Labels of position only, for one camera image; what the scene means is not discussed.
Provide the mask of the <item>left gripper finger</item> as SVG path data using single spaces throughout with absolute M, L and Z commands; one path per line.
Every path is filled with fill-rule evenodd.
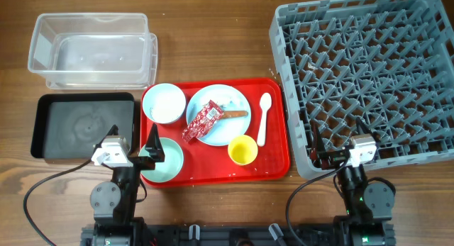
M 93 145 L 94 148 L 100 148 L 102 142 L 108 137 L 108 136 L 115 136 L 118 135 L 118 126 L 117 125 L 112 125 L 111 128 L 109 129 L 108 133 L 95 145 Z
M 148 135 L 144 149 L 147 151 L 148 157 L 150 157 L 154 162 L 165 161 L 165 153 L 160 141 L 156 124 L 153 124 L 152 128 L 150 129 L 150 133 Z

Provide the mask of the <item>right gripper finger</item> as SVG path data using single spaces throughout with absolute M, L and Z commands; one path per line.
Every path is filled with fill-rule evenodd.
M 322 152 L 325 152 L 326 149 L 325 149 L 325 145 L 323 143 L 321 134 L 319 132 L 319 127 L 317 126 L 317 123 L 315 121 L 311 122 L 311 127 L 312 127 L 313 134 L 314 134 L 311 154 L 318 155 Z
M 372 138 L 374 139 L 376 144 L 380 144 L 380 134 L 379 133 L 377 133 L 375 131 L 371 131 L 367 127 L 367 125 L 362 121 L 362 119 L 359 117 L 357 117 L 355 119 L 355 123 L 356 123 L 356 130 L 357 130 L 358 135 L 369 134 L 372 136 Z

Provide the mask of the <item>pale green bowl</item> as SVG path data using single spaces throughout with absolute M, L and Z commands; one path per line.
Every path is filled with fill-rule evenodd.
M 157 162 L 154 170 L 143 170 L 141 175 L 144 179 L 154 183 L 164 183 L 174 179 L 182 170 L 184 153 L 182 148 L 169 138 L 160 138 L 165 161 Z

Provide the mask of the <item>light blue rice bowl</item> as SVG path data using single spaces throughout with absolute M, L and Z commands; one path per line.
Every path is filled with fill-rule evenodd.
M 169 83 L 150 87 L 142 99 L 142 112 L 152 122 L 170 124 L 180 119 L 186 108 L 184 92 Z

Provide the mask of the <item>red snack wrapper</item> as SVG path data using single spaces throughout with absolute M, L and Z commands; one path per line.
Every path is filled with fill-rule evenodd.
M 210 100 L 200 110 L 195 118 L 183 130 L 182 139 L 185 142 L 191 141 L 193 138 L 204 137 L 214 126 L 214 124 L 221 119 L 224 111 L 214 101 Z

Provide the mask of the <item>light blue plate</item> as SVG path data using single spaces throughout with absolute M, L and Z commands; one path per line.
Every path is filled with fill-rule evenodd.
M 217 96 L 231 95 L 239 100 L 237 106 L 221 107 L 223 111 L 247 111 L 248 116 L 240 118 L 228 118 L 217 121 L 213 128 L 199 141 L 211 146 L 228 145 L 232 139 L 244 135 L 251 122 L 252 111 L 246 97 L 236 88 L 225 84 L 213 84 L 198 90 L 189 100 L 186 111 L 186 121 L 190 123 L 196 114 L 210 100 L 216 100 Z

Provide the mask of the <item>white plastic spoon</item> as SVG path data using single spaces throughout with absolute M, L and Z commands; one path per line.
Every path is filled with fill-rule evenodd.
M 260 98 L 260 109 L 262 111 L 260 119 L 260 127 L 257 136 L 257 145 L 263 147 L 266 141 L 266 128 L 267 128 L 267 112 L 272 105 L 272 98 L 270 93 L 264 93 Z

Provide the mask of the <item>yellow plastic cup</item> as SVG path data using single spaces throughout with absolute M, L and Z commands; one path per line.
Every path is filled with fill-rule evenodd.
M 239 166 L 245 166 L 255 161 L 258 155 L 256 141 L 248 135 L 239 135 L 228 144 L 228 156 Z

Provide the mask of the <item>orange carrot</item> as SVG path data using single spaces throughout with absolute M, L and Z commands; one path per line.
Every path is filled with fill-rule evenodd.
M 221 119 L 240 118 L 245 116 L 248 116 L 247 111 L 224 111 Z

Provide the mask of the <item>white tissue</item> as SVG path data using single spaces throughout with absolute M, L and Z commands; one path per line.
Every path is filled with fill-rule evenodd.
M 239 104 L 238 98 L 231 95 L 217 96 L 215 102 L 220 107 L 237 106 Z

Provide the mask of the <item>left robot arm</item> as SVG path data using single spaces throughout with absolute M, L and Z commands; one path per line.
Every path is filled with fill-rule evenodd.
M 94 187 L 90 204 L 94 209 L 94 227 L 85 228 L 81 245 L 156 245 L 157 240 L 143 218 L 136 218 L 135 205 L 138 189 L 143 186 L 140 173 L 154 170 L 155 165 L 165 161 L 157 126 L 150 129 L 145 144 L 146 156 L 130 157 L 127 140 L 118 134 L 113 125 L 103 140 L 96 144 L 91 161 L 96 166 L 112 169 L 110 181 Z

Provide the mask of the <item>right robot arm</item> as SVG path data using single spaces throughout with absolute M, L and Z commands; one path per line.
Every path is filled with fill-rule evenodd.
M 364 163 L 373 161 L 377 154 L 380 137 L 371 131 L 361 119 L 356 120 L 357 133 L 340 150 L 325 148 L 319 127 L 311 122 L 313 140 L 311 161 L 322 170 L 332 170 L 335 187 L 345 204 L 347 214 L 333 221 L 334 233 L 339 245 L 395 245 L 392 219 L 396 189 L 381 177 L 367 177 Z

